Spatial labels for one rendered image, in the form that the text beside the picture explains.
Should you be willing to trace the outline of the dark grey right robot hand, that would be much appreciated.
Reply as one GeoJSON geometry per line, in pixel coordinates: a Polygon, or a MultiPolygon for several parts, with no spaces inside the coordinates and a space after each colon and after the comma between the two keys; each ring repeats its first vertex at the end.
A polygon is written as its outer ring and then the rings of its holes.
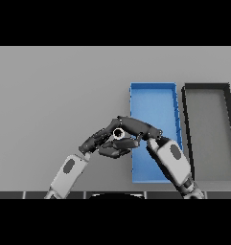
{"type": "Polygon", "coordinates": [[[159,141],[162,138],[162,130],[147,122],[142,122],[129,117],[118,116],[113,119],[110,125],[103,129],[97,136],[100,140],[98,152],[100,155],[117,159],[123,155],[129,154],[132,148],[140,146],[140,141],[154,139],[159,141]],[[115,130],[121,128],[129,135],[135,136],[135,139],[123,138],[121,140],[109,140],[109,137],[115,130]]]}

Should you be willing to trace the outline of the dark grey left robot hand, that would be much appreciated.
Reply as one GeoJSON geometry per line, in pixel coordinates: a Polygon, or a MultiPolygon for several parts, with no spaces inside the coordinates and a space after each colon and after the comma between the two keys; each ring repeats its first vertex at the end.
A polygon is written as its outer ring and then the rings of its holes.
{"type": "Polygon", "coordinates": [[[100,155],[110,156],[115,149],[111,146],[104,147],[104,144],[108,141],[111,134],[107,133],[104,129],[101,129],[90,136],[80,147],[79,151],[85,155],[87,152],[94,153],[98,151],[100,155]]]}

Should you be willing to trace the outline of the blue bin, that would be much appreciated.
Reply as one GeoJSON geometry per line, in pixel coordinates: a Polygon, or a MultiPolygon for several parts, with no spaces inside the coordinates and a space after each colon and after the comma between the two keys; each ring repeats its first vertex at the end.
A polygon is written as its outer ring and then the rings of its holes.
{"type": "MultiPolygon", "coordinates": [[[[130,116],[161,129],[163,135],[176,141],[180,148],[182,136],[178,109],[178,97],[174,82],[132,82],[130,92],[130,116]]],[[[169,183],[157,163],[151,158],[145,141],[134,148],[132,158],[132,182],[136,184],[169,183]]]]}

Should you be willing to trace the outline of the dark grey bin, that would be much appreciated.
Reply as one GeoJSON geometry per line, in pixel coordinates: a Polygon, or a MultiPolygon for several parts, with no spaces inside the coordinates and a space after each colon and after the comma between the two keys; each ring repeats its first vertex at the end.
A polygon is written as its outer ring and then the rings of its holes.
{"type": "Polygon", "coordinates": [[[230,84],[185,83],[181,92],[193,177],[231,181],[230,84]]]}

